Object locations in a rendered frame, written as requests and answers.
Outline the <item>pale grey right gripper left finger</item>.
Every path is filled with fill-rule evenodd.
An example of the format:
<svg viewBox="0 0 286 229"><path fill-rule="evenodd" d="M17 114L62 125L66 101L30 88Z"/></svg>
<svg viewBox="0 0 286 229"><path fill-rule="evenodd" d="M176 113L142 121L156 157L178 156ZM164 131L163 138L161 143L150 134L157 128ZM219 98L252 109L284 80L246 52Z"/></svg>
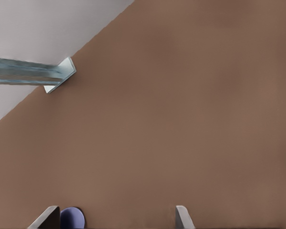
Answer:
<svg viewBox="0 0 286 229"><path fill-rule="evenodd" d="M27 229L60 229L60 207L48 207Z"/></svg>

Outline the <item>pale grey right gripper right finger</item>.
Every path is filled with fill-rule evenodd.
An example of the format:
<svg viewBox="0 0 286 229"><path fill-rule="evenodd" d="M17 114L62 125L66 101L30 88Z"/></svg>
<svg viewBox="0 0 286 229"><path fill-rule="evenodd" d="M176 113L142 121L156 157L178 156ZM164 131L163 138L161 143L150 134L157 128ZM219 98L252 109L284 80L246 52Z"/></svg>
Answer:
<svg viewBox="0 0 286 229"><path fill-rule="evenodd" d="M176 229L195 229L195 225L185 206L175 207L175 228Z"/></svg>

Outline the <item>purple cup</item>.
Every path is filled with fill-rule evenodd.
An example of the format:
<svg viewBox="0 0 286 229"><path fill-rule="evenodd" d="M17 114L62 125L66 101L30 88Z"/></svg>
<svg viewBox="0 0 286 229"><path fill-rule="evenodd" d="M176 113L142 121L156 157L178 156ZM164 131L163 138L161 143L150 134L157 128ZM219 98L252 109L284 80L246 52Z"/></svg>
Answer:
<svg viewBox="0 0 286 229"><path fill-rule="evenodd" d="M83 212L77 207L65 208L60 213L61 229L84 229L85 217Z"/></svg>

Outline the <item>silver frame post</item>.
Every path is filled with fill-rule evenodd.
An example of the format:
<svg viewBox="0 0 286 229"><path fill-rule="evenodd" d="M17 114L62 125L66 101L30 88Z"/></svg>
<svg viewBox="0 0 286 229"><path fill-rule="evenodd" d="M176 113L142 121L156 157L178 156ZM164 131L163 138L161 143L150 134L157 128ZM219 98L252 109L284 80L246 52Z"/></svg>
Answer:
<svg viewBox="0 0 286 229"><path fill-rule="evenodd" d="M0 58L0 84L43 86L46 93L56 90L76 73L71 57L58 65Z"/></svg>

